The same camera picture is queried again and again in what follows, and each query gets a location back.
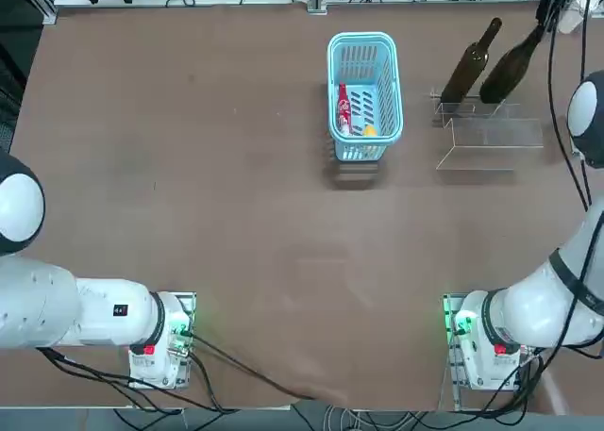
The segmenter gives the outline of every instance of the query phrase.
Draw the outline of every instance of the wine bottle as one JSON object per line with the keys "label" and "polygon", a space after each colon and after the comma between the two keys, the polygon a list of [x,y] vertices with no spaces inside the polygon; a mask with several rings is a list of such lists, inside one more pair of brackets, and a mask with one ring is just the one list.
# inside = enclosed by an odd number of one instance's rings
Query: wine bottle
{"label": "wine bottle", "polygon": [[501,20],[494,18],[478,42],[470,44],[460,62],[457,64],[453,75],[447,82],[445,89],[441,93],[441,103],[446,106],[444,112],[455,111],[458,104],[470,91],[476,79],[487,66],[489,59],[489,46],[495,35],[501,28]]}
{"label": "wine bottle", "polygon": [[527,38],[503,55],[480,87],[480,100],[499,104],[516,88],[529,67],[535,48],[544,37],[545,28],[537,25]]}

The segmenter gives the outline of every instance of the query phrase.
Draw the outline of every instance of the basket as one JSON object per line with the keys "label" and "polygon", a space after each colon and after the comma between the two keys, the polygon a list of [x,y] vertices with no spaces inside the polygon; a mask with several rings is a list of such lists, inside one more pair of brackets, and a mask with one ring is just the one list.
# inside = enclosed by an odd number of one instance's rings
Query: basket
{"label": "basket", "polygon": [[[346,84],[352,130],[366,125],[375,137],[345,136],[336,123],[338,88]],[[378,160],[403,132],[403,103],[394,41],[381,32],[340,33],[327,48],[329,133],[342,161]]]}

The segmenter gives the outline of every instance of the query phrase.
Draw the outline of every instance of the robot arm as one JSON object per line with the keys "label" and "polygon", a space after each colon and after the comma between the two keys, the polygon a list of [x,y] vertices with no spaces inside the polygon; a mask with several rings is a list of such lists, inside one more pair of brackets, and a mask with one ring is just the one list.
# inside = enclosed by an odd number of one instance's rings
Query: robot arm
{"label": "robot arm", "polygon": [[[604,71],[579,84],[567,121],[586,163],[604,167]],[[471,388],[496,390],[520,362],[521,346],[555,347],[575,294],[579,301],[562,344],[580,344],[604,334],[604,238],[596,241],[589,271],[579,282],[603,212],[600,198],[575,235],[525,279],[504,290],[477,290],[465,297],[454,325]]]}
{"label": "robot arm", "polygon": [[194,308],[193,295],[149,292],[124,279],[76,278],[58,266],[12,255],[38,236],[44,212],[36,175],[0,152],[0,349],[129,346],[132,377],[182,387],[189,343],[179,332],[192,330],[183,301]]}

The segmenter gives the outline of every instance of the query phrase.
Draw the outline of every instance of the clear acrylic stand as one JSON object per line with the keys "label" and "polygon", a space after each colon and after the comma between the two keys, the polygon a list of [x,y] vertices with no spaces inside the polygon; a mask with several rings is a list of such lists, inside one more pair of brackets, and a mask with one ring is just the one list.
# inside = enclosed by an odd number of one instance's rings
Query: clear acrylic stand
{"label": "clear acrylic stand", "polygon": [[446,132],[436,170],[513,171],[540,158],[541,123],[524,118],[519,104],[483,104],[475,95],[460,104],[443,104],[439,93],[430,96],[434,123]]}

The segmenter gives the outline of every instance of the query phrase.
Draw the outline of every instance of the table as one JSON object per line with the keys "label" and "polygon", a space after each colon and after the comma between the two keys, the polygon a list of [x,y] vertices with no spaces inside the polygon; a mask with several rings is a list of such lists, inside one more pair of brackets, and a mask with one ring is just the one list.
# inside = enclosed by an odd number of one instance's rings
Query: table
{"label": "table", "polygon": [[[47,199],[43,231],[25,254],[79,276],[195,290],[197,329],[291,389],[338,406],[433,409],[445,368],[443,293],[516,282],[582,218],[551,135],[546,43],[513,97],[543,118],[543,162],[516,174],[435,171],[442,132],[430,125],[430,89],[493,16],[504,23],[495,64],[529,32],[534,10],[67,13],[43,31],[13,144]],[[404,135],[374,189],[339,191],[323,176],[327,43],[376,29],[397,43]],[[602,35],[590,24],[587,71],[601,67]],[[578,82],[579,42],[558,39],[561,115]],[[597,193],[601,175],[590,176]],[[124,350],[66,352],[127,370]],[[227,406],[291,400],[206,359]],[[572,413],[601,413],[604,374],[591,363],[562,354],[552,366]],[[2,352],[0,365],[2,406],[124,405],[35,351]],[[206,398],[203,390],[195,378],[187,394]],[[535,407],[552,410],[544,395]]]}

